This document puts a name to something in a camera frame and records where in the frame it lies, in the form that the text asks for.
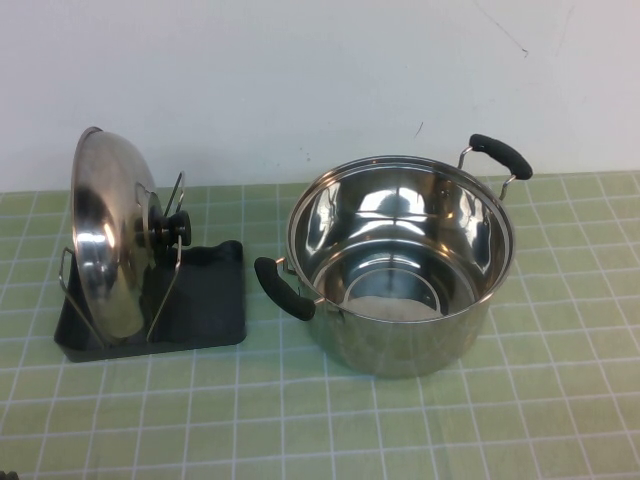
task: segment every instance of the green tile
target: green tile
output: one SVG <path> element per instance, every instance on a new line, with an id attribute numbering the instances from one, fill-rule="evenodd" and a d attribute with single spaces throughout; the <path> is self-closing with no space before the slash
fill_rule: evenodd
<path id="1" fill-rule="evenodd" d="M 515 398 L 506 369 L 471 371 L 466 377 L 473 403 L 508 402 Z"/>
<path id="2" fill-rule="evenodd" d="M 236 478 L 281 480 L 282 462 L 280 460 L 259 460 L 254 462 L 238 463 L 236 465 Z"/>
<path id="3" fill-rule="evenodd" d="M 149 390 L 189 388 L 193 357 L 162 358 L 151 362 Z"/>
<path id="4" fill-rule="evenodd" d="M 562 397 L 552 367 L 518 368 L 511 371 L 520 400 Z"/>
<path id="5" fill-rule="evenodd" d="M 263 383 L 280 380 L 280 353 L 240 356 L 239 383 Z"/>
<path id="6" fill-rule="evenodd" d="M 49 260 L 16 262 L 9 278 L 9 283 L 36 283 L 46 280 Z"/>
<path id="7" fill-rule="evenodd" d="M 20 370 L 13 399 L 26 400 L 53 397 L 59 370 L 57 367 Z"/>
<path id="8" fill-rule="evenodd" d="M 517 406 L 476 406 L 473 411 L 482 441 L 525 438 L 524 425 Z"/>
<path id="9" fill-rule="evenodd" d="M 309 327 L 300 320 L 283 320 L 282 322 L 282 347 L 296 348 L 314 345 Z"/>
<path id="10" fill-rule="evenodd" d="M 286 380 L 324 376 L 324 354 L 319 349 L 285 351 L 282 364 Z"/>
<path id="11" fill-rule="evenodd" d="M 417 378 L 386 380 L 376 379 L 376 403 L 378 408 L 420 407 L 420 383 Z"/>
<path id="12" fill-rule="evenodd" d="M 195 387 L 235 385 L 236 355 L 196 355 L 193 373 Z"/>
<path id="13" fill-rule="evenodd" d="M 242 200 L 241 185 L 215 186 L 209 188 L 211 202 L 239 202 Z"/>
<path id="14" fill-rule="evenodd" d="M 435 466 L 427 449 L 413 451 L 385 452 L 384 463 L 387 478 L 434 479 Z"/>
<path id="15" fill-rule="evenodd" d="M 572 200 L 602 197 L 598 178 L 593 175 L 566 177 L 563 181 Z"/>
<path id="16" fill-rule="evenodd" d="M 579 225 L 549 225 L 545 233 L 552 247 L 583 247 L 587 245 Z"/>
<path id="17" fill-rule="evenodd" d="M 40 299 L 40 285 L 8 286 L 2 297 L 2 310 L 26 310 L 35 308 Z"/>
<path id="18" fill-rule="evenodd" d="M 569 401 L 578 433 L 605 433 L 622 430 L 622 423 L 611 398 L 581 398 Z"/>
<path id="19" fill-rule="evenodd" d="M 638 464 L 626 435 L 587 437 L 582 439 L 582 443 L 594 474 L 638 471 Z"/>
<path id="20" fill-rule="evenodd" d="M 572 436 L 575 433 L 564 400 L 523 403 L 522 415 L 531 437 Z"/>
<path id="21" fill-rule="evenodd" d="M 242 351 L 280 350 L 280 327 L 277 323 L 254 323 L 249 325 L 247 338 L 240 346 Z"/>
<path id="22" fill-rule="evenodd" d="M 37 365 L 59 365 L 64 358 L 60 347 L 50 338 L 32 338 L 27 343 L 27 352 L 22 362 L 25 367 Z"/>
<path id="23" fill-rule="evenodd" d="M 558 332 L 546 335 L 554 362 L 593 360 L 593 350 L 586 332 Z"/>
<path id="24" fill-rule="evenodd" d="M 20 239 L 2 238 L 0 239 L 0 261 L 13 261 L 18 253 Z"/>
<path id="25" fill-rule="evenodd" d="M 607 280 L 600 272 L 567 275 L 565 277 L 571 294 L 576 299 L 591 299 L 609 295 Z"/>
<path id="26" fill-rule="evenodd" d="M 600 269 L 590 248 L 556 250 L 554 253 L 563 273 L 588 272 Z"/>
<path id="27" fill-rule="evenodd" d="M 477 441 L 473 416 L 469 408 L 427 409 L 427 422 L 433 445 Z"/>
<path id="28" fill-rule="evenodd" d="M 621 395 L 616 400 L 625 426 L 629 430 L 640 430 L 640 395 Z"/>
<path id="29" fill-rule="evenodd" d="M 540 473 L 545 478 L 589 474 L 578 439 L 545 440 L 535 442 L 533 448 Z"/>
<path id="30" fill-rule="evenodd" d="M 33 213 L 62 213 L 69 208 L 69 192 L 39 192 Z"/>
<path id="31" fill-rule="evenodd" d="M 567 199 L 562 180 L 559 178 L 545 178 L 527 182 L 531 200 L 534 203 L 558 202 Z"/>
<path id="32" fill-rule="evenodd" d="M 539 333 L 502 337 L 501 342 L 509 365 L 549 362 L 544 338 Z"/>
<path id="33" fill-rule="evenodd" d="M 199 427 L 191 427 L 189 434 L 189 445 L 194 432 Z M 142 430 L 140 435 L 140 445 L 138 449 L 138 465 L 163 465 L 167 463 L 182 463 L 185 442 L 185 428 L 158 428 L 152 430 Z M 208 439 L 209 447 L 215 445 L 214 437 Z"/>
<path id="34" fill-rule="evenodd" d="M 280 403 L 280 385 L 238 388 L 239 419 L 279 417 Z"/>
<path id="35" fill-rule="evenodd" d="M 190 465 L 186 469 L 186 480 L 209 480 L 209 479 L 229 479 L 231 477 L 230 463 L 219 463 L 213 465 Z"/>
<path id="36" fill-rule="evenodd" d="M 256 243 L 258 239 L 260 243 L 278 243 L 281 234 L 284 239 L 284 232 L 281 232 L 279 225 L 273 221 L 248 223 L 244 226 L 245 241 L 251 243 Z"/>
<path id="37" fill-rule="evenodd" d="M 280 199 L 298 198 L 308 187 L 308 183 L 283 183 L 278 186 Z"/>
<path id="38" fill-rule="evenodd" d="M 324 380 L 287 383 L 282 391 L 285 416 L 325 413 L 327 386 Z"/>
<path id="39" fill-rule="evenodd" d="M 640 212 L 640 196 L 626 198 L 610 198 L 609 204 L 616 218 L 637 219 Z"/>
<path id="40" fill-rule="evenodd" d="M 606 272 L 607 280 L 614 295 L 638 295 L 640 285 L 640 269 L 618 272 Z"/>
<path id="41" fill-rule="evenodd" d="M 602 222 L 614 220 L 613 212 L 604 199 L 575 202 L 573 209 L 580 222 Z"/>
<path id="42" fill-rule="evenodd" d="M 602 368 L 614 393 L 640 392 L 640 359 L 606 362 Z"/>
<path id="43" fill-rule="evenodd" d="M 89 434 L 47 437 L 40 461 L 40 473 L 84 468 Z"/>
<path id="44" fill-rule="evenodd" d="M 585 327 L 624 325 L 624 318 L 614 300 L 581 300 L 577 303 Z"/>
<path id="45" fill-rule="evenodd" d="M 28 260 L 31 258 L 49 259 L 54 255 L 53 249 L 56 246 L 54 238 L 51 237 L 31 237 L 24 238 L 18 257 L 20 260 Z"/>
<path id="46" fill-rule="evenodd" d="M 363 378 L 329 380 L 332 412 L 369 410 L 374 407 L 371 381 Z"/>
<path id="47" fill-rule="evenodd" d="M 577 330 L 582 328 L 580 317 L 572 301 L 534 305 L 543 331 Z"/>
<path id="48" fill-rule="evenodd" d="M 96 413 L 96 429 L 137 428 L 142 412 L 142 395 L 105 397 Z"/>
<path id="49" fill-rule="evenodd" d="M 91 443 L 89 468 L 133 466 L 138 432 L 96 432 Z"/>
<path id="50" fill-rule="evenodd" d="M 630 242 L 640 242 L 640 222 L 638 222 L 637 219 L 620 220 L 620 226 L 622 227 L 622 231 L 624 231 L 624 235 L 626 235 Z M 624 236 L 616 238 L 617 241 L 620 242 Z"/>
<path id="51" fill-rule="evenodd" d="M 235 414 L 235 389 L 197 390 L 191 397 L 191 423 L 225 422 Z"/>
<path id="52" fill-rule="evenodd" d="M 524 251 L 516 255 L 516 261 L 522 274 L 557 273 L 553 255 L 550 251 Z"/>
<path id="53" fill-rule="evenodd" d="M 274 200 L 276 185 L 246 185 L 244 187 L 245 200 Z"/>
<path id="54" fill-rule="evenodd" d="M 189 429 L 188 462 L 227 460 L 232 456 L 233 425 L 208 425 Z"/>
<path id="55" fill-rule="evenodd" d="M 42 438 L 0 437 L 0 465 L 7 471 L 35 472 Z"/>
<path id="56" fill-rule="evenodd" d="M 627 329 L 594 330 L 589 336 L 599 359 L 636 357 L 640 353 Z"/>
<path id="57" fill-rule="evenodd" d="M 181 425 L 187 422 L 188 393 L 153 393 L 144 404 L 145 427 Z"/>
<path id="58" fill-rule="evenodd" d="M 49 417 L 49 432 L 84 432 L 91 430 L 96 399 L 56 400 Z"/>
<path id="59" fill-rule="evenodd" d="M 640 298 L 619 298 L 618 305 L 624 313 L 629 325 L 640 325 Z"/>
<path id="60" fill-rule="evenodd" d="M 33 435 L 45 432 L 50 405 L 47 402 L 12 403 L 4 417 L 2 435 Z"/>
<path id="61" fill-rule="evenodd" d="M 33 194 L 5 193 L 0 201 L 0 215 L 29 215 Z"/>
<path id="62" fill-rule="evenodd" d="M 504 357 L 496 338 L 477 338 L 462 357 L 465 368 L 498 367 L 504 365 Z"/>
<path id="63" fill-rule="evenodd" d="M 569 298 L 560 276 L 536 276 L 524 279 L 533 302 L 555 302 Z"/>
<path id="64" fill-rule="evenodd" d="M 0 338 L 26 337 L 29 333 L 33 313 L 0 312 Z"/>
<path id="65" fill-rule="evenodd" d="M 384 448 L 427 445 L 427 430 L 421 411 L 381 412 L 380 432 Z"/>
<path id="66" fill-rule="evenodd" d="M 28 217 L 0 217 L 0 236 L 21 237 Z"/>
<path id="67" fill-rule="evenodd" d="M 608 393 L 604 376 L 595 363 L 558 365 L 557 369 L 564 392 L 568 396 Z"/>
<path id="68" fill-rule="evenodd" d="M 376 416 L 373 413 L 338 415 L 332 418 L 331 423 L 334 450 L 365 450 L 380 447 Z"/>
<path id="69" fill-rule="evenodd" d="M 353 480 L 355 478 L 383 480 L 385 478 L 379 453 L 340 455 L 336 457 L 335 463 L 335 480 Z"/>
<path id="70" fill-rule="evenodd" d="M 329 417 L 296 418 L 284 422 L 284 453 L 297 455 L 330 450 Z"/>
<path id="71" fill-rule="evenodd" d="M 528 444 L 487 445 L 485 458 L 491 480 L 536 478 L 536 466 Z"/>
<path id="72" fill-rule="evenodd" d="M 212 203 L 209 208 L 209 225 L 234 225 L 242 223 L 242 203 Z"/>
<path id="73" fill-rule="evenodd" d="M 16 374 L 12 371 L 0 371 L 0 402 L 9 399 L 9 394 L 13 388 L 13 380 Z"/>
<path id="74" fill-rule="evenodd" d="M 288 480 L 326 480 L 327 478 L 333 478 L 331 457 L 329 456 L 287 458 L 284 468 Z"/>
<path id="75" fill-rule="evenodd" d="M 568 203 L 536 205 L 536 210 L 538 212 L 540 223 L 542 223 L 542 225 L 551 225 L 554 223 L 574 223 L 576 221 L 576 216 L 571 209 L 571 205 L 569 205 Z"/>
<path id="76" fill-rule="evenodd" d="M 604 270 L 637 267 L 638 261 L 631 247 L 627 245 L 610 245 L 594 247 L 594 252 Z"/>
<path id="77" fill-rule="evenodd" d="M 516 249 L 519 252 L 534 248 L 546 248 L 549 244 L 541 227 L 516 227 Z"/>
<path id="78" fill-rule="evenodd" d="M 491 300 L 492 305 L 508 305 L 512 303 L 526 303 L 527 294 L 519 277 L 509 277 L 496 291 Z"/>
<path id="79" fill-rule="evenodd" d="M 452 480 L 486 479 L 480 447 L 447 446 L 446 448 L 438 448 L 434 453 L 439 478 Z"/>
<path id="80" fill-rule="evenodd" d="M 243 422 L 237 426 L 238 458 L 282 454 L 280 421 Z"/>
<path id="81" fill-rule="evenodd" d="M 278 204 L 273 201 L 246 202 L 244 204 L 245 223 L 273 222 L 278 218 Z"/>
<path id="82" fill-rule="evenodd" d="M 509 207 L 509 216 L 516 227 L 533 227 L 540 225 L 536 211 L 531 205 L 514 205 Z"/>

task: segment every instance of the stainless steel pot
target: stainless steel pot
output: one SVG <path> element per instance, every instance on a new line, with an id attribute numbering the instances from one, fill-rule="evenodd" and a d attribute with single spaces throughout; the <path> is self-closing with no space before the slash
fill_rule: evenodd
<path id="1" fill-rule="evenodd" d="M 511 171 L 499 199 L 462 170 L 472 150 Z M 302 194 L 289 218 L 287 257 L 258 258 L 258 280 L 350 367 L 426 375 L 478 335 L 514 255 L 501 200 L 511 181 L 532 174 L 517 151 L 483 135 L 470 138 L 458 168 L 407 156 L 347 163 Z M 298 278 L 298 293 L 278 265 Z"/>

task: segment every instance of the countertop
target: countertop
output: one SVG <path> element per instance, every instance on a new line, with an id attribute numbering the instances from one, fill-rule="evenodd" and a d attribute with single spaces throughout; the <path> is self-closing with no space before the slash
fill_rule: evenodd
<path id="1" fill-rule="evenodd" d="M 454 365 L 397 381 L 327 359 L 250 270 L 256 256 L 283 253 L 302 187 L 187 190 L 194 244 L 245 245 L 242 344 L 87 364 L 52 340 L 68 194 L 2 195 L 0 470 L 65 480 L 640 478 L 639 173 L 515 182 L 506 204 L 516 261 L 481 336 Z"/>

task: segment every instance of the stainless steel lid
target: stainless steel lid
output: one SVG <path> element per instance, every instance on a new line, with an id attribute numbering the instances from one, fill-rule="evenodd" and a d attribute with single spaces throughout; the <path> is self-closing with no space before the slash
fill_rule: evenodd
<path id="1" fill-rule="evenodd" d="M 142 301 L 153 264 L 150 212 L 160 211 L 144 158 L 124 138 L 87 129 L 76 148 L 71 183 L 78 273 L 95 326 L 108 343 L 136 334 L 151 312 Z"/>

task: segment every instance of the black silicone handle grip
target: black silicone handle grip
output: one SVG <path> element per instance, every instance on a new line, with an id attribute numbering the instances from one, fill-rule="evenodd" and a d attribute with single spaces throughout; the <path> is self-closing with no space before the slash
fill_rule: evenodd
<path id="1" fill-rule="evenodd" d="M 265 293 L 282 310 L 300 320 L 307 322 L 316 313 L 313 300 L 298 295 L 280 275 L 278 265 L 271 258 L 258 257 L 253 264 L 258 281 Z"/>
<path id="2" fill-rule="evenodd" d="M 518 180 L 529 180 L 533 176 L 529 162 L 517 150 L 500 140 L 475 133 L 469 139 L 469 146 L 474 152 L 486 153 L 507 167 Z"/>

